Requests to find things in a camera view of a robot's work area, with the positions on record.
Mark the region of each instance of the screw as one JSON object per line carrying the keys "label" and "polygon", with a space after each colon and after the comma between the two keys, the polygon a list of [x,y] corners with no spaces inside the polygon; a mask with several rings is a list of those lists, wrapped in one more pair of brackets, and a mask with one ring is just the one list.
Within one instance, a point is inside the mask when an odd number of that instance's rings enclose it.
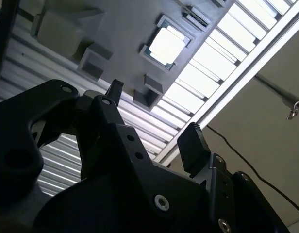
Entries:
{"label": "screw", "polygon": [[228,225],[228,223],[225,220],[219,219],[218,220],[218,225],[224,233],[231,233],[232,232],[231,227]]}
{"label": "screw", "polygon": [[67,86],[63,86],[62,87],[62,90],[64,90],[65,92],[68,92],[68,93],[71,93],[72,92],[72,89],[67,87]]}
{"label": "screw", "polygon": [[165,212],[169,210],[170,208],[169,201],[163,195],[160,194],[156,195],[154,201],[158,209]]}
{"label": "screw", "polygon": [[216,158],[217,158],[217,160],[219,160],[220,163],[223,163],[223,162],[224,162],[224,160],[222,159],[221,156],[218,156],[218,155],[217,155]]}
{"label": "screw", "polygon": [[102,102],[105,103],[105,104],[107,104],[107,105],[111,104],[111,102],[108,99],[102,99]]}
{"label": "screw", "polygon": [[245,179],[245,181],[250,181],[250,179],[248,178],[248,176],[245,173],[242,173],[241,176],[243,179]]}

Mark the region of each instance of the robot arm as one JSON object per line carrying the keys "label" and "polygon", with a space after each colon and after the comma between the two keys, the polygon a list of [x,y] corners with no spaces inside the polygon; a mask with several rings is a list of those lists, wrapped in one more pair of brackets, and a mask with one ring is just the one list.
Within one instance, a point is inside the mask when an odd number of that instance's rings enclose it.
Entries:
{"label": "robot arm", "polygon": [[[117,109],[122,83],[106,95],[51,80],[0,103],[0,214],[36,233],[288,233],[252,179],[231,174],[199,126],[178,139],[183,177],[155,164]],[[39,149],[77,137],[81,180],[53,198],[38,189]]]}

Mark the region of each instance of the wall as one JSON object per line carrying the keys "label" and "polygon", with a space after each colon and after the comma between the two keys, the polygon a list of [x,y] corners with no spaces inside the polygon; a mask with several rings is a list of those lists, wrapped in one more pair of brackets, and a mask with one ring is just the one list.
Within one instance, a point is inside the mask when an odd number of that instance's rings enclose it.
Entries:
{"label": "wall", "polygon": [[299,233],[299,221],[289,227],[291,233]]}
{"label": "wall", "polygon": [[[299,32],[260,71],[270,81],[299,96]],[[299,205],[299,116],[286,121],[289,109],[280,98],[260,85],[249,82],[210,122],[246,157],[261,176],[277,186]],[[242,170],[257,183],[286,225],[299,220],[299,213],[275,191],[257,180],[225,142],[204,130],[213,152],[227,162],[228,170]],[[172,169],[181,169],[177,158]]]}

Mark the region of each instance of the white wall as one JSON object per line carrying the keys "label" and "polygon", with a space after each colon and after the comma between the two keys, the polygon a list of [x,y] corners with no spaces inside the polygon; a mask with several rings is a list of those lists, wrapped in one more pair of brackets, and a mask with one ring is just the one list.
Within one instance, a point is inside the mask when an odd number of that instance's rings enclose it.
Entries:
{"label": "white wall", "polygon": [[299,221],[289,227],[291,233],[299,233]]}

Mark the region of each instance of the cable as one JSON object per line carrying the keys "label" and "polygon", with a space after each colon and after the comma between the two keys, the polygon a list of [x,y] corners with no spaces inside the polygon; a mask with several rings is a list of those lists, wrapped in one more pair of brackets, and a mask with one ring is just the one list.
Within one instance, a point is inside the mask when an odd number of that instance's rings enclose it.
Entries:
{"label": "cable", "polygon": [[269,183],[267,180],[265,180],[263,177],[261,177],[257,170],[249,163],[248,160],[246,160],[226,139],[226,137],[224,137],[223,135],[221,135],[218,131],[216,131],[215,129],[211,128],[210,126],[207,126],[212,132],[214,132],[215,134],[217,134],[218,136],[220,136],[225,143],[230,147],[230,149],[232,149],[233,152],[235,152],[251,169],[252,171],[255,173],[255,175],[258,177],[258,179],[260,179],[262,182],[264,182],[265,184],[267,184],[269,187],[271,187],[272,189],[274,189],[277,193],[279,193],[281,196],[283,196],[291,205],[293,205],[295,207],[295,209],[297,209],[299,211],[299,206],[296,205],[286,194],[284,194],[282,191],[280,191],[278,188],[276,188],[274,185],[272,185],[271,183]]}

